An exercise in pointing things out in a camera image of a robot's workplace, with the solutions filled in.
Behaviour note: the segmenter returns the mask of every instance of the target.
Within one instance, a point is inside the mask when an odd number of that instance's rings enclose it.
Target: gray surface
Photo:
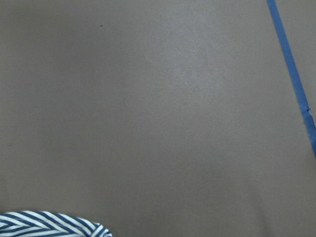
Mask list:
[[[316,4],[277,2],[313,113]],[[115,237],[315,236],[265,0],[2,0],[0,32],[0,211]]]

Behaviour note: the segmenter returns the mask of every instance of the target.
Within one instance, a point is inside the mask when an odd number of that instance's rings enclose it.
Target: striped fabric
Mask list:
[[[48,211],[0,214],[0,237],[112,237],[99,223]]]

